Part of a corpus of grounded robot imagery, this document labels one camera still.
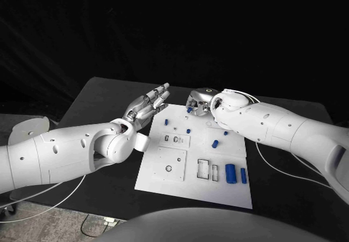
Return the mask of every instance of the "white board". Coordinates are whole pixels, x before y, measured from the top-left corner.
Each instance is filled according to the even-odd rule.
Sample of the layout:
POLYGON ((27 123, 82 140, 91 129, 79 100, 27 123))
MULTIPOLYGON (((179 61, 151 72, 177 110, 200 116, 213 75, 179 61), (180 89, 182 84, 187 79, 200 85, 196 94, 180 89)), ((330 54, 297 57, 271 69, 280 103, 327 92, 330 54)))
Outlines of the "white board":
POLYGON ((193 116, 184 106, 170 104, 153 119, 151 141, 134 189, 251 209, 248 172, 246 184, 241 182, 239 173, 241 168, 248 171, 244 137, 231 131, 223 135, 225 131, 210 114, 193 116), (209 161, 209 179, 197 178, 199 159, 209 161), (235 165, 236 184, 226 183, 225 164, 235 165), (212 180, 212 166, 216 166, 218 181, 212 180))

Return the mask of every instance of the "blue block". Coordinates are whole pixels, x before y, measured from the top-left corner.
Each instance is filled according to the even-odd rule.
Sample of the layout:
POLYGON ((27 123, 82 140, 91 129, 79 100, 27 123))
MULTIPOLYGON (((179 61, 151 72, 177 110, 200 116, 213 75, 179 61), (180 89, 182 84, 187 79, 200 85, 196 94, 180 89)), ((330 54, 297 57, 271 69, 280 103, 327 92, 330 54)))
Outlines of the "blue block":
POLYGON ((218 146, 218 140, 215 140, 213 144, 212 144, 212 148, 216 148, 218 146))
POLYGON ((242 180, 242 183, 246 184, 246 179, 245 179, 245 168, 241 168, 241 180, 242 180))
POLYGON ((226 176, 226 183, 229 183, 229 184, 238 183, 235 165, 234 164, 225 165, 225 176, 226 176))

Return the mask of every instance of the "black table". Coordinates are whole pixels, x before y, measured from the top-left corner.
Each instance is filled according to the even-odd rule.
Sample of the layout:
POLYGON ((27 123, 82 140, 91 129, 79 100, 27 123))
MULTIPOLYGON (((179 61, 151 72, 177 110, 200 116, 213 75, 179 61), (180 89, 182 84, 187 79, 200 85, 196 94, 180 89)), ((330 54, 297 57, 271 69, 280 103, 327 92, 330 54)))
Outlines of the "black table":
MULTIPOLYGON (((58 128, 109 122, 122 116, 130 102, 157 86, 92 78, 58 128)), ((170 87, 169 91, 166 102, 184 105, 190 89, 170 87)), ((278 105, 301 116, 330 123, 321 104, 278 98, 258 98, 261 102, 278 105)), ((140 130, 146 135, 148 135, 150 125, 140 130)), ((349 240, 349 205, 334 192, 319 184, 291 178, 271 169, 249 140, 245 140, 245 147, 252 210, 134 190, 143 157, 143 153, 135 150, 122 163, 99 169, 85 177, 79 189, 59 207, 125 220, 148 212, 179 207, 232 209, 274 218, 333 241, 349 240)), ((267 161, 278 169, 326 183, 323 177, 303 166, 288 152, 264 145, 259 145, 259 149, 267 161)), ((81 178, 65 182, 30 201, 55 205, 66 197, 79 180, 81 178)))

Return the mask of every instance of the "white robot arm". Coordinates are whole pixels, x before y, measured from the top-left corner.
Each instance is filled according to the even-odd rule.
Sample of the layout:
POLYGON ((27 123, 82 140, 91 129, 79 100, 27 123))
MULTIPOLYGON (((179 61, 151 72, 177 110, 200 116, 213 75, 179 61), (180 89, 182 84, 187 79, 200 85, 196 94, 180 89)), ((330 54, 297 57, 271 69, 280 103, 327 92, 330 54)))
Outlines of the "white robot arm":
POLYGON ((24 186, 65 182, 122 162, 150 138, 137 131, 167 107, 169 83, 140 96, 122 118, 105 124, 52 130, 0 147, 0 194, 24 186))
POLYGON ((304 118, 267 103, 252 104, 234 90, 192 91, 187 109, 212 113, 218 125, 249 140, 290 151, 319 169, 334 192, 349 203, 349 129, 304 118))

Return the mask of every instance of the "floor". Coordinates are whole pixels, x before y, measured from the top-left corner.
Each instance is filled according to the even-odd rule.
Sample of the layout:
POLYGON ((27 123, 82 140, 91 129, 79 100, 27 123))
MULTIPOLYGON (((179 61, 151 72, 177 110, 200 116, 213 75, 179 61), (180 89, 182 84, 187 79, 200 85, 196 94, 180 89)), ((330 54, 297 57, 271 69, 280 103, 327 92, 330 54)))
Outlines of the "floor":
MULTIPOLYGON (((0 114, 0 146, 7 144, 13 126, 22 121, 36 117, 42 116, 0 114)), ((49 207, 30 202, 20 202, 16 214, 4 218, 4 221, 29 217, 47 208, 49 207)), ((24 221, 0 224, 0 242, 92 241, 94 238, 85 236, 79 231, 85 217, 85 213, 55 208, 24 221)), ((92 236, 101 235, 105 229, 104 218, 89 215, 82 229, 84 232, 92 236)))

